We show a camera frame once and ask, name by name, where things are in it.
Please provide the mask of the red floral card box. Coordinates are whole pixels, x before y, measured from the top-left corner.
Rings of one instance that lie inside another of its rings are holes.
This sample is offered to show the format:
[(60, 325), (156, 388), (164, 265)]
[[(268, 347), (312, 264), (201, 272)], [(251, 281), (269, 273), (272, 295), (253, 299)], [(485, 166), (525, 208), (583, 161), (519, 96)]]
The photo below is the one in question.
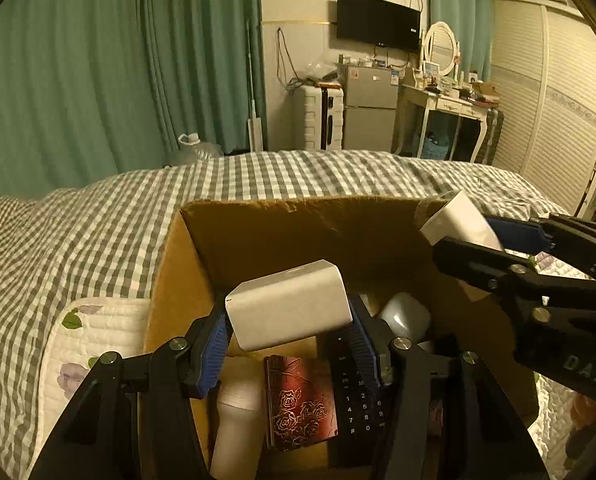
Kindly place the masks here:
[(328, 361), (268, 356), (264, 373), (268, 448), (288, 452), (338, 436)]

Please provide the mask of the white cylindrical bottle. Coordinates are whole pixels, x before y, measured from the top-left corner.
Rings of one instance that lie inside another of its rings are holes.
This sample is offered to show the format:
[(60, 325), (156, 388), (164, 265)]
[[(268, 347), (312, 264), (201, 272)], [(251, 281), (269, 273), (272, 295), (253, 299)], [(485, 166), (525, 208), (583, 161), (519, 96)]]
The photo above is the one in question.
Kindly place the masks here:
[(217, 393), (214, 479), (254, 479), (265, 437), (264, 368), (261, 361), (228, 356)]

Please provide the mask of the white oval vanity mirror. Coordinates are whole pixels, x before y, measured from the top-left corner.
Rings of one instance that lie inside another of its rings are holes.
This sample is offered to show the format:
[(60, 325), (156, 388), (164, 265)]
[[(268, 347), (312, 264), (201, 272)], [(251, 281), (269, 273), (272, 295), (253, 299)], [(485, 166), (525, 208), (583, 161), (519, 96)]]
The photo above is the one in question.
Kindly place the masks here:
[(433, 23), (423, 39), (423, 63), (435, 63), (440, 76), (448, 76), (460, 58), (460, 48), (452, 28), (443, 21)]

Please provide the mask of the white charger block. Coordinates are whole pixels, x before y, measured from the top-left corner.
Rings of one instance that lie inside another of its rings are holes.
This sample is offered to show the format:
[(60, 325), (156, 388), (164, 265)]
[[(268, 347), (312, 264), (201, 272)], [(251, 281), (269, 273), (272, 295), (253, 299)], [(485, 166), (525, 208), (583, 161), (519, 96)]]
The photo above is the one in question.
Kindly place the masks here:
[(503, 245), (489, 222), (464, 192), (458, 192), (419, 229), (433, 246), (444, 237), (502, 250)]

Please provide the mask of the light blue earbuds case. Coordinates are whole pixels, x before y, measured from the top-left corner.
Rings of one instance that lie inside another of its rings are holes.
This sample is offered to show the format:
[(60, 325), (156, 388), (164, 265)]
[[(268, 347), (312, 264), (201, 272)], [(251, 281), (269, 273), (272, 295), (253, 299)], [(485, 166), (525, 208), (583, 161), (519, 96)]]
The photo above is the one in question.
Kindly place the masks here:
[(431, 323), (431, 314), (417, 299), (407, 292), (398, 292), (390, 298), (378, 313), (396, 337), (420, 342)]

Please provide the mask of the white dressing table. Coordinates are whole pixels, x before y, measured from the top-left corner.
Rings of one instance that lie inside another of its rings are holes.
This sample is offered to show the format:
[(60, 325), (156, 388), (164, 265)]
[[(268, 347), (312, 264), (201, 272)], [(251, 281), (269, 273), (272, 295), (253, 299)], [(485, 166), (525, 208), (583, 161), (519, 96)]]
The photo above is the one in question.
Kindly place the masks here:
[(394, 151), (422, 158), (430, 119), (440, 115), (443, 122), (454, 125), (453, 133), (450, 135), (450, 160), (454, 158), (458, 147), (462, 123), (465, 120), (476, 122), (479, 127), (478, 136), (468, 159), (469, 162), (476, 162), (487, 137), (488, 116), (491, 110), (491, 107), (481, 102), (451, 98), (409, 84), (401, 84), (394, 129)]

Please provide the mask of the silver mini fridge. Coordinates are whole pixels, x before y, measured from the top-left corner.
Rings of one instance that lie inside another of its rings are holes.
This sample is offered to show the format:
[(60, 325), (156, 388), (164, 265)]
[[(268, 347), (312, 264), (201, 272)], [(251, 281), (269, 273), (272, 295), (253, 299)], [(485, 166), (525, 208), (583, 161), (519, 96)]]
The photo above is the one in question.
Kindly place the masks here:
[(345, 65), (342, 70), (345, 150), (390, 152), (399, 77), (386, 68)]

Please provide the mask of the dark green suitcase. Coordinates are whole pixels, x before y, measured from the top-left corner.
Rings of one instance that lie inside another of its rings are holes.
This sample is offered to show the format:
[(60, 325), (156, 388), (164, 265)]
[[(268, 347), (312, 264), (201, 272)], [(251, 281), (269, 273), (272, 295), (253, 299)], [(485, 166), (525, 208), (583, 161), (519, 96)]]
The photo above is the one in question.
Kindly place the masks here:
[(496, 149), (498, 148), (502, 126), (504, 122), (504, 113), (498, 108), (491, 108), (487, 114), (487, 132), (484, 142), (476, 157), (478, 164), (491, 165)]

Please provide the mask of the blue basket under table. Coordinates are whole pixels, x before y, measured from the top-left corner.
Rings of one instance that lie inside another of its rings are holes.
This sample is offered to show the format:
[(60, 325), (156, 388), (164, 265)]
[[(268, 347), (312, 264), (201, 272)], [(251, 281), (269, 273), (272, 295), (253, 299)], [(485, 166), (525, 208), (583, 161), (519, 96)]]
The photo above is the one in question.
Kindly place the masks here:
[(428, 131), (425, 134), (421, 157), (424, 159), (446, 160), (450, 151), (450, 140), (444, 133)]

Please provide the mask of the black wall television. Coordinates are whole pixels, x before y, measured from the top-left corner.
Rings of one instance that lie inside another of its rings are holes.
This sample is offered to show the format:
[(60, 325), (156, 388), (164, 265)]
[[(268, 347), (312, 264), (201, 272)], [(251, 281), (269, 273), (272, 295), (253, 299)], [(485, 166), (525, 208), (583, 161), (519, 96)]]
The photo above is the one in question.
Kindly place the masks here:
[(420, 36), (420, 12), (387, 0), (337, 0), (338, 39), (414, 53)]

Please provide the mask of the white suitcase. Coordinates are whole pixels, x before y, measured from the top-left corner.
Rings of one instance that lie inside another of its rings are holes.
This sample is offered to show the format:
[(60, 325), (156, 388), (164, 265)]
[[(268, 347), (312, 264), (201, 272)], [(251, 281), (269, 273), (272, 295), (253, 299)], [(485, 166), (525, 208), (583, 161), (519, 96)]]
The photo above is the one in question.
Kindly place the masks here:
[(292, 95), (292, 111), (297, 150), (341, 150), (345, 98), (339, 84), (298, 88)]

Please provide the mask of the right green curtain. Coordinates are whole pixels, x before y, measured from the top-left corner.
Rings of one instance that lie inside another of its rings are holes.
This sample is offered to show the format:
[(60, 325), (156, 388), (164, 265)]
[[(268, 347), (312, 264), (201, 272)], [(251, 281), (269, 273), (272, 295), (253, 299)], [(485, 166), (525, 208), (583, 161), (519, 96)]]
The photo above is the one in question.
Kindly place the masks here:
[(444, 22), (461, 44), (461, 70), (488, 80), (493, 32), (492, 0), (429, 0), (430, 23)]

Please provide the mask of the black remote control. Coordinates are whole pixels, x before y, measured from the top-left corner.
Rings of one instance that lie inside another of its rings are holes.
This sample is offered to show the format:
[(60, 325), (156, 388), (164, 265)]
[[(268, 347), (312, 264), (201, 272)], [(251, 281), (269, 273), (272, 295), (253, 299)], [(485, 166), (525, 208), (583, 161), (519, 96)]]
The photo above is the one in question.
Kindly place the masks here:
[(323, 350), (330, 366), (337, 419), (337, 436), (327, 444), (329, 466), (371, 466), (386, 430), (387, 395), (376, 396), (365, 385), (343, 330), (326, 334)]

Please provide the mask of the large green curtain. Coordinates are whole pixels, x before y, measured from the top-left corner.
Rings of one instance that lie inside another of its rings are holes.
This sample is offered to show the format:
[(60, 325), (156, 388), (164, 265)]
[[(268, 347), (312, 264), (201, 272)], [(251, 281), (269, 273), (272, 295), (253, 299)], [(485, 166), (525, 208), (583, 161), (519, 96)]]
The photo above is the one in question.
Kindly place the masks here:
[(0, 197), (165, 166), (180, 134), (248, 145), (260, 0), (0, 0)]

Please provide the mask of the white rectangular box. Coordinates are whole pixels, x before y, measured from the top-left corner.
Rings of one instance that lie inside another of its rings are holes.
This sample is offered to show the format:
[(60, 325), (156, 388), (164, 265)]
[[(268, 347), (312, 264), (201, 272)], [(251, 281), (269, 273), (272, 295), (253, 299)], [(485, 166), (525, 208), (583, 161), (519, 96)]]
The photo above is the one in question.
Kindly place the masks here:
[(252, 352), (352, 323), (337, 266), (317, 260), (240, 283), (225, 298), (238, 346)]

